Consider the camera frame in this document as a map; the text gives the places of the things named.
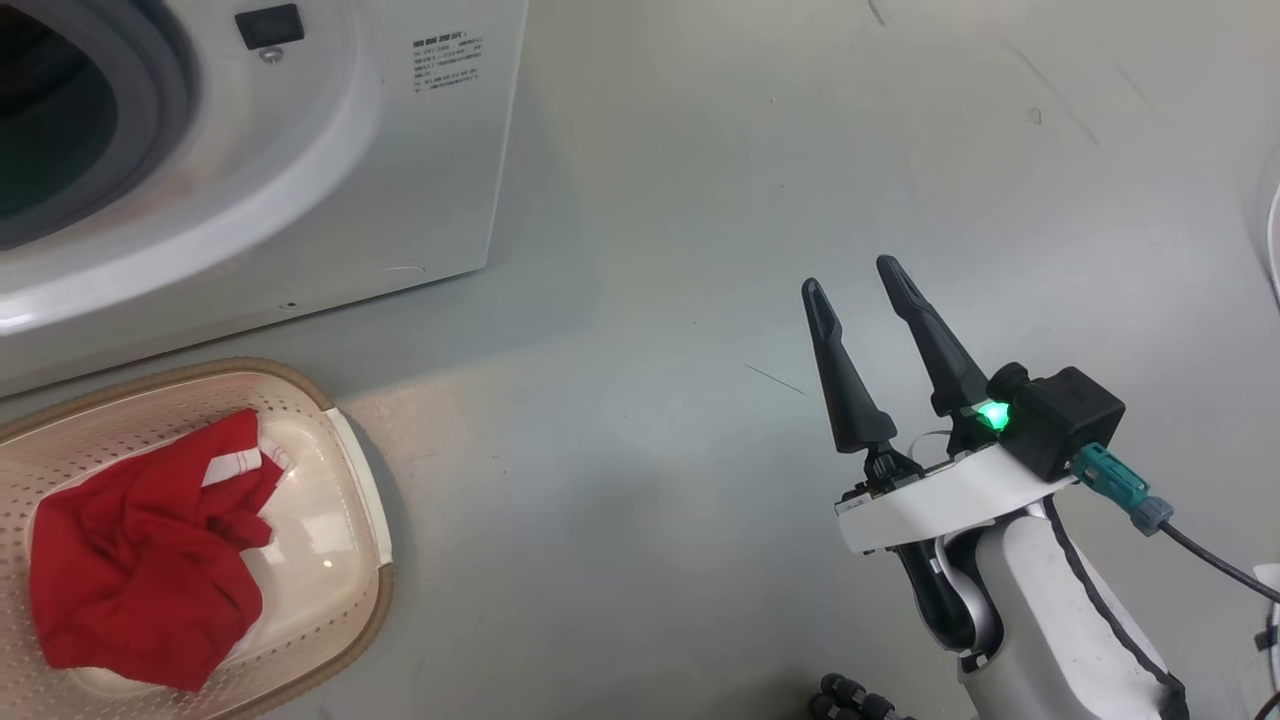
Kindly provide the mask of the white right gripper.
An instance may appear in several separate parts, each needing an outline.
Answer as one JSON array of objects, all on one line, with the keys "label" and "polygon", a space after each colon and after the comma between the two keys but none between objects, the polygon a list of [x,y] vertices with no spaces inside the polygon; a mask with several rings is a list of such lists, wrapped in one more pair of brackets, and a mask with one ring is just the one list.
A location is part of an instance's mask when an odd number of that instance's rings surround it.
[{"label": "white right gripper", "polygon": [[[876,269],[893,311],[911,332],[932,383],[931,406],[948,416],[988,400],[988,378],[919,291],[901,263],[890,255]],[[878,409],[844,346],[844,328],[815,278],[801,284],[820,389],[836,451],[858,454],[888,445],[897,434],[892,418]],[[1048,483],[1024,468],[1004,446],[988,445],[914,477],[886,492],[865,492],[835,505],[840,532],[855,553],[888,550],[948,536],[1039,501],[1073,483]]]}]

